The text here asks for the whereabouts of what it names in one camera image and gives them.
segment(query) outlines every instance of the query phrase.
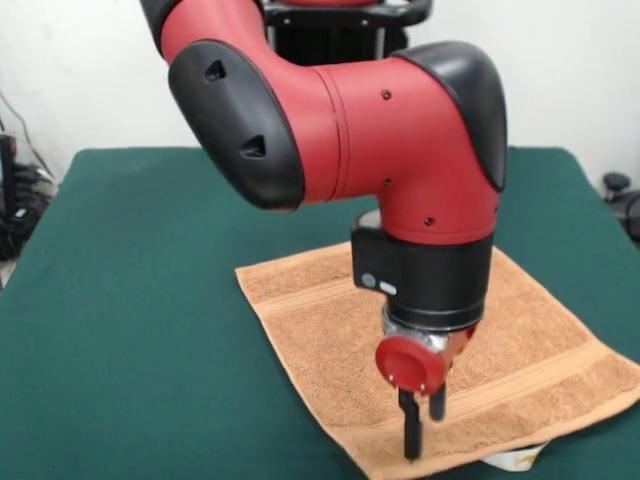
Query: black object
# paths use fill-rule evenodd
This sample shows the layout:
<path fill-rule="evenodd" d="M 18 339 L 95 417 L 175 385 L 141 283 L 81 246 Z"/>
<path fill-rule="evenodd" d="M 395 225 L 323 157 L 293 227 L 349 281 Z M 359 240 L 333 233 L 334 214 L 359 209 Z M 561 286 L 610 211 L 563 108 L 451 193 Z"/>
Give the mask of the black object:
<path fill-rule="evenodd" d="M 640 190 L 627 190 L 631 186 L 631 179 L 621 173 L 608 173 L 603 181 L 607 189 L 605 202 L 640 248 Z"/>
<path fill-rule="evenodd" d="M 432 0 L 405 5 L 310 7 L 269 2 L 264 6 L 271 44 L 281 57 L 302 66 L 374 60 L 408 46 L 404 27 L 431 15 Z"/>
<path fill-rule="evenodd" d="M 0 160 L 2 163 L 3 214 L 12 217 L 16 213 L 16 192 L 13 184 L 13 170 L 17 153 L 16 139 L 11 135 L 0 134 Z"/>
<path fill-rule="evenodd" d="M 422 455 L 422 421 L 420 406 L 412 392 L 399 389 L 398 403 L 404 412 L 404 456 L 417 460 Z"/>
<path fill-rule="evenodd" d="M 51 198 L 35 189 L 45 180 L 33 166 L 16 163 L 15 138 L 0 134 L 2 203 L 0 205 L 0 261 L 20 256 L 49 206 Z"/>
<path fill-rule="evenodd" d="M 446 382 L 438 389 L 436 393 L 429 397 L 429 417 L 434 422 L 444 420 L 447 406 L 447 384 Z"/>
<path fill-rule="evenodd" d="M 169 86 L 204 150 L 249 203 L 266 210 L 300 205 L 304 172 L 289 122 L 242 52 L 217 41 L 193 43 L 171 64 Z"/>
<path fill-rule="evenodd" d="M 380 211 L 351 228 L 356 286 L 385 293 L 390 318 L 406 327 L 450 332 L 484 312 L 493 235 L 463 245 L 417 245 L 382 229 Z"/>
<path fill-rule="evenodd" d="M 493 61 L 468 43 L 438 42 L 394 53 L 429 73 L 462 114 L 487 180 L 502 191 L 506 180 L 507 119 L 502 82 Z"/>
<path fill-rule="evenodd" d="M 282 2 L 264 5 L 265 23 L 271 27 L 303 28 L 394 28 L 409 27 L 425 21 L 433 9 L 433 0 L 412 0 L 390 5 L 379 1 L 364 6 L 308 6 Z"/>

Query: black cable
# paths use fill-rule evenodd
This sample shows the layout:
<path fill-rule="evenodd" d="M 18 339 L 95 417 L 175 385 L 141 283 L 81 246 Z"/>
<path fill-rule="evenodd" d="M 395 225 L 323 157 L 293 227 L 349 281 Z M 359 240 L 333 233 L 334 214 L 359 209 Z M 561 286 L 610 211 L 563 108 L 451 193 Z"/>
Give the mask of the black cable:
<path fill-rule="evenodd" d="M 22 115 L 20 115 L 16 111 L 16 109 L 13 108 L 13 105 L 11 105 L 9 100 L 7 100 L 7 97 L 4 96 L 4 93 L 2 93 L 2 90 L 0 90 L 0 100 L 2 100 L 2 103 L 5 104 L 5 106 L 13 114 L 13 116 L 18 119 L 18 121 L 22 125 L 22 130 L 24 132 L 24 138 L 27 141 L 27 144 L 29 145 L 29 148 L 33 152 L 33 155 L 36 157 L 36 159 L 38 160 L 38 162 L 40 163 L 42 168 L 44 168 L 45 171 L 49 174 L 49 176 L 51 176 L 53 178 L 53 173 L 51 173 L 51 170 L 49 169 L 49 166 L 44 161 L 42 156 L 38 153 L 38 151 L 36 150 L 36 148 L 33 145 L 33 142 L 31 141 L 31 137 L 29 136 L 29 129 L 27 128 L 27 122 L 25 122 L 24 118 L 22 118 Z"/>

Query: red circular cap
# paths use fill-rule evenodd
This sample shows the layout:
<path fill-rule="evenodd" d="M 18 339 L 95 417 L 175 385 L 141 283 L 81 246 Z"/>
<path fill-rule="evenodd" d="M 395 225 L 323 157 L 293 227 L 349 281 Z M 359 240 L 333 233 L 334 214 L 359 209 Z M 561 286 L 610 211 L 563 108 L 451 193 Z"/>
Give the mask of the red circular cap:
<path fill-rule="evenodd" d="M 376 350 L 376 365 L 382 376 L 394 386 L 422 395 L 437 392 L 447 372 L 442 356 L 416 340 L 400 335 L 380 342 Z"/>

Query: black joint cover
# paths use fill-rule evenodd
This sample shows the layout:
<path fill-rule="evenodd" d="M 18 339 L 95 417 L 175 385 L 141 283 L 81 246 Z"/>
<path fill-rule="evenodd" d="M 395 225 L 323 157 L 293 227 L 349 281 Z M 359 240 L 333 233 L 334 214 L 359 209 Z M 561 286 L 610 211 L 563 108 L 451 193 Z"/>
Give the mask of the black joint cover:
<path fill-rule="evenodd" d="M 193 43 L 172 63 L 169 87 L 204 150 L 249 203 L 265 210 L 302 203 L 304 173 L 287 117 L 242 52 Z"/>
<path fill-rule="evenodd" d="M 504 190 L 507 113 L 502 81 L 491 59 L 459 41 L 437 42 L 394 52 L 433 76 L 464 118 L 478 161 L 492 187 Z"/>

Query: black stand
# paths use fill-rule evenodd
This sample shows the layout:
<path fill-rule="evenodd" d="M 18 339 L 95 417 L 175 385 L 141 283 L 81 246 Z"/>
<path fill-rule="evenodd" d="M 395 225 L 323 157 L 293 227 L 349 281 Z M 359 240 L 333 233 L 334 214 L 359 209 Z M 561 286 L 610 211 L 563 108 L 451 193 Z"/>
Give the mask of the black stand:
<path fill-rule="evenodd" d="M 291 63 L 312 66 L 375 60 L 407 48 L 403 28 L 425 21 L 432 0 L 364 7 L 267 2 L 264 9 L 272 48 Z"/>

